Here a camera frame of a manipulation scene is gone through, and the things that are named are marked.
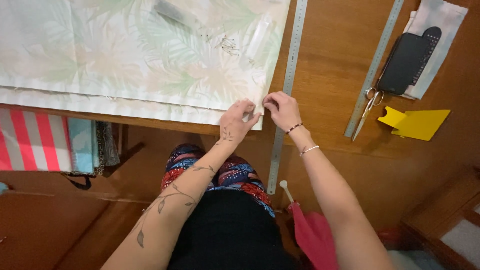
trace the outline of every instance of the yellow paper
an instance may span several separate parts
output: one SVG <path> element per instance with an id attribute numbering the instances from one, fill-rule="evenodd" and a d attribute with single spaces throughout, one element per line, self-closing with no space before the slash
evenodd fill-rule
<path id="1" fill-rule="evenodd" d="M 387 115 L 378 120 L 394 127 L 392 134 L 430 141 L 450 110 L 410 110 L 401 113 L 385 107 Z"/>

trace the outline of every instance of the metal ruler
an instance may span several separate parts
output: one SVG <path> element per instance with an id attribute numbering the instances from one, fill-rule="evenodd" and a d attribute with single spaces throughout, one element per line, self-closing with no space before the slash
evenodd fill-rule
<path id="1" fill-rule="evenodd" d="M 363 111 L 365 110 L 365 101 L 367 100 L 365 94 L 372 86 L 373 79 L 375 77 L 375 74 L 377 73 L 378 66 L 380 65 L 382 56 L 384 55 L 385 47 L 387 46 L 388 40 L 390 39 L 390 35 L 392 34 L 393 27 L 395 26 L 395 22 L 398 14 L 400 13 L 402 5 L 403 0 L 395 0 L 395 2 L 393 3 L 393 7 L 390 11 L 390 15 L 388 16 L 384 31 L 382 33 L 382 36 L 380 37 L 380 42 L 378 43 L 377 50 L 375 51 L 372 63 L 370 64 L 370 68 L 368 69 L 367 77 L 365 78 L 363 86 L 361 87 L 361 91 L 357 99 L 357 103 L 355 103 L 355 108 L 353 109 L 352 116 L 350 116 L 347 129 L 343 134 L 343 136 L 345 137 L 352 137 L 355 126 L 359 122 Z"/>
<path id="2" fill-rule="evenodd" d="M 303 30 L 303 21 L 305 11 L 307 10 L 308 0 L 297 0 L 295 10 L 295 19 L 293 21 L 292 39 L 290 41 L 290 50 L 288 52 L 287 70 L 285 71 L 285 80 L 283 81 L 283 92 L 287 95 L 292 94 L 293 77 L 297 68 L 298 52 L 300 48 L 301 33 Z M 268 194 L 275 194 L 276 179 L 278 176 L 278 167 L 280 165 L 280 155 L 282 154 L 283 136 L 285 132 L 279 127 L 275 130 L 275 141 L 272 148 L 272 157 L 270 161 L 270 174 L 268 176 Z"/>

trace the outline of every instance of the beaded bracelet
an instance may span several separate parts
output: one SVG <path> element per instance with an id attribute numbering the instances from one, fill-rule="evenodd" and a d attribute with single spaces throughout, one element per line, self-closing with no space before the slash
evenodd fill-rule
<path id="1" fill-rule="evenodd" d="M 285 132 L 285 134 L 290 133 L 290 131 L 292 131 L 294 128 L 296 128 L 296 127 L 298 127 L 298 126 L 301 126 L 301 125 L 303 125 L 303 123 L 296 124 L 295 126 L 293 126 L 292 128 L 290 128 L 287 132 Z"/>
<path id="2" fill-rule="evenodd" d="M 315 145 L 314 147 L 312 147 L 312 148 L 309 148 L 309 149 L 307 149 L 307 150 L 305 150 L 305 151 L 301 152 L 301 153 L 300 153 L 300 156 L 303 156 L 303 154 L 305 154 L 306 152 L 308 152 L 308 151 L 310 151 L 310 150 L 312 150 L 312 149 L 315 149 L 315 148 L 320 148 L 320 147 L 319 147 L 318 145 Z"/>

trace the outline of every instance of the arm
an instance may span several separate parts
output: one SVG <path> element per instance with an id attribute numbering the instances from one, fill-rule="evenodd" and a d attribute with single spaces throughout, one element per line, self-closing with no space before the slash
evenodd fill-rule
<path id="1" fill-rule="evenodd" d="M 282 92 L 266 96 L 264 106 L 271 111 L 275 124 L 284 131 L 301 123 L 297 101 Z M 289 135 L 299 152 L 315 146 L 304 126 L 295 128 Z M 332 230 L 340 268 L 394 270 L 345 179 L 318 148 L 305 153 L 302 158 L 317 201 Z"/>
<path id="2" fill-rule="evenodd" d="M 220 140 L 152 202 L 102 270 L 166 269 L 180 231 L 220 166 L 233 153 L 260 113 L 249 100 L 237 101 L 220 119 Z"/>

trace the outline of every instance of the colorful leggings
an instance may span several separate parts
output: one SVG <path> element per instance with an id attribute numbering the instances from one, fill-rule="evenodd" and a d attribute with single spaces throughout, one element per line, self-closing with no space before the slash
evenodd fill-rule
<path id="1" fill-rule="evenodd" d="M 175 147 L 167 161 L 161 191 L 204 155 L 205 150 L 193 144 L 181 144 Z M 268 198 L 257 172 L 241 157 L 232 155 L 223 163 L 207 187 L 207 191 L 217 189 L 244 191 L 263 206 L 272 217 L 275 217 L 272 202 Z"/>

